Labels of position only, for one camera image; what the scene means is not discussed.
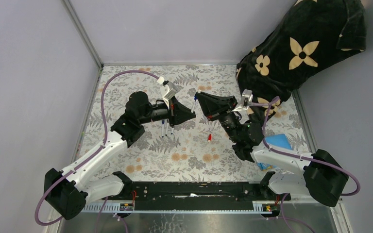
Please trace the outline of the white pen three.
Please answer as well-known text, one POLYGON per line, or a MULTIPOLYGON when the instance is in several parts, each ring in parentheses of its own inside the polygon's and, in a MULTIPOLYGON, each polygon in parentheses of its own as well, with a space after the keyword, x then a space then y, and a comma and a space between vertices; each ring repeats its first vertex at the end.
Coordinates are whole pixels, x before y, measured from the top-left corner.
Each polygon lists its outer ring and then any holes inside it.
POLYGON ((166 121, 166 129, 165 129, 165 136, 169 135, 169 129, 170 129, 170 121, 167 119, 167 121, 166 121))

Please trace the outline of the white pen two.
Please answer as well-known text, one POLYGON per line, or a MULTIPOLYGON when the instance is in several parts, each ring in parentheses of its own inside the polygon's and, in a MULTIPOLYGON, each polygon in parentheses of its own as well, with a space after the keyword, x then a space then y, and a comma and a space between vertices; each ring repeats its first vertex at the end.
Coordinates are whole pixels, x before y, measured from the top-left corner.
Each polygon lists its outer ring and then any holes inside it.
POLYGON ((163 138, 165 135, 165 120, 161 121, 161 137, 163 138))

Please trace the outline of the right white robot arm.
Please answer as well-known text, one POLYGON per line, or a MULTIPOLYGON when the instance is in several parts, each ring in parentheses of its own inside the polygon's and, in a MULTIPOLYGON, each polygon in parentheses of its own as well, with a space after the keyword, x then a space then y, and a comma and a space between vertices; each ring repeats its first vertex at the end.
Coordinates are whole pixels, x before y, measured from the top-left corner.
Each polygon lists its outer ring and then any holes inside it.
POLYGON ((243 161, 265 163, 298 175, 295 179, 280 178, 273 174, 259 187, 260 196, 271 200, 277 194, 310 195, 315 201, 335 207, 351 177, 325 150, 315 153, 300 153, 269 144, 264 136, 265 125, 251 122, 242 124, 236 112, 250 107, 262 107, 267 111, 280 99, 253 102, 250 90, 245 90, 241 100, 234 96, 219 97, 202 91, 195 94, 204 116, 209 121, 219 121, 229 139, 236 156, 243 161))

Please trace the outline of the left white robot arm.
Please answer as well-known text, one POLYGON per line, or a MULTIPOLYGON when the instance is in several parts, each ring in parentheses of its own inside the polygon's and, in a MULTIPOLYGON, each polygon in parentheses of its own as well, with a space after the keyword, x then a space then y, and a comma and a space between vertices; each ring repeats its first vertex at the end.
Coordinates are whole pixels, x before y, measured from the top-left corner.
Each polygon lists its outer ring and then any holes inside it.
POLYGON ((62 170, 52 168, 45 174, 45 201, 62 218, 70 220, 95 200, 108 196, 117 196, 121 200, 128 198, 131 187, 123 181, 120 173, 115 172, 96 181, 92 181, 92 177, 113 156, 125 152, 144 134, 144 124, 167 121, 173 127, 195 116, 176 97, 151 104, 145 92, 132 93, 124 114, 107 130, 103 141, 62 170))

